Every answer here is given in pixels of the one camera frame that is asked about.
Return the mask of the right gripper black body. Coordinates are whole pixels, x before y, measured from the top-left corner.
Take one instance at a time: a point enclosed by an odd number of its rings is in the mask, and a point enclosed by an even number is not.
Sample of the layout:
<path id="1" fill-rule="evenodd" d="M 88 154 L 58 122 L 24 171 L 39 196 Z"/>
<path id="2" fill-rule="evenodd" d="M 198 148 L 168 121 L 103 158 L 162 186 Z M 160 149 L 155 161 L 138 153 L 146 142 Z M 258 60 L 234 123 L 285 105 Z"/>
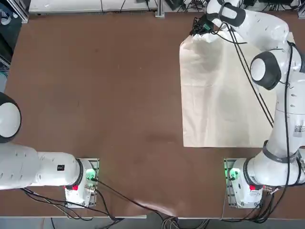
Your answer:
<path id="1" fill-rule="evenodd" d="M 214 29 L 214 24 L 208 20 L 206 14 L 198 19 L 199 22 L 202 23 L 203 28 L 198 33 L 210 33 Z"/>

